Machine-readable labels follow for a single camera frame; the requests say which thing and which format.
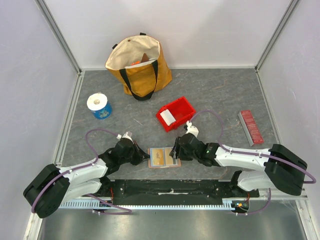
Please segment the tan leather card holder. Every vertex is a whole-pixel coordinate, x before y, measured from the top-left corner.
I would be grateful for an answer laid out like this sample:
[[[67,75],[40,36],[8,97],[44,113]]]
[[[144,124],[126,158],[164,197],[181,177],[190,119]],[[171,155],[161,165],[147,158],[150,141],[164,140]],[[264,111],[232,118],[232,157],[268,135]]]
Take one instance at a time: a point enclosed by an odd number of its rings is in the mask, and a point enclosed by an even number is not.
[[[148,167],[150,169],[165,169],[165,168],[177,168],[180,167],[181,161],[178,158],[170,156],[172,147],[156,147],[149,148],[148,154],[150,156],[148,160]]]

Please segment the yellow credit card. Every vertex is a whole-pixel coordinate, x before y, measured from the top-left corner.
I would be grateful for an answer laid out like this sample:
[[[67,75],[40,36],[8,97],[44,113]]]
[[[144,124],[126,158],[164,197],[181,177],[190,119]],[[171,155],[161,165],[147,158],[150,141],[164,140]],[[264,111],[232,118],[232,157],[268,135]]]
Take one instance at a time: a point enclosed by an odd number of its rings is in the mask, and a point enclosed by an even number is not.
[[[163,148],[150,149],[150,164],[152,167],[163,167],[165,165],[165,154]]]

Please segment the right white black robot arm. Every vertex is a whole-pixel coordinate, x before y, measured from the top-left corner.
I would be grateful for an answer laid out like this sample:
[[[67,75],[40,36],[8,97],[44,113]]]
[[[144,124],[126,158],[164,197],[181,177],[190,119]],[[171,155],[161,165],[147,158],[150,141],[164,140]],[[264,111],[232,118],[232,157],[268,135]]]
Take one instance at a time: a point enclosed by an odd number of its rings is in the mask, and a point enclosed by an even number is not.
[[[229,184],[235,197],[256,189],[276,188],[299,196],[302,192],[307,163],[281,144],[272,148],[231,148],[216,142],[203,143],[192,133],[175,139],[169,155],[181,161],[197,160],[207,167],[238,167]]]

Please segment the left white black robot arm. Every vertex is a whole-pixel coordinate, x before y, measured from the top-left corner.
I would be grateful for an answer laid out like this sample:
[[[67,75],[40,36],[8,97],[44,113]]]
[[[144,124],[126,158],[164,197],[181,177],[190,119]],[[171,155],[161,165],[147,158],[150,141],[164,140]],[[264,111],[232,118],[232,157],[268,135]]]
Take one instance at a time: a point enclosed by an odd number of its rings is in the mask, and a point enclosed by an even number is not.
[[[150,158],[138,144],[129,138],[121,138],[115,145],[93,160],[58,168],[53,163],[45,166],[23,191],[31,206],[31,212],[43,219],[53,214],[58,207],[72,199],[97,194],[106,196],[110,184],[103,180],[130,163],[134,166]]]

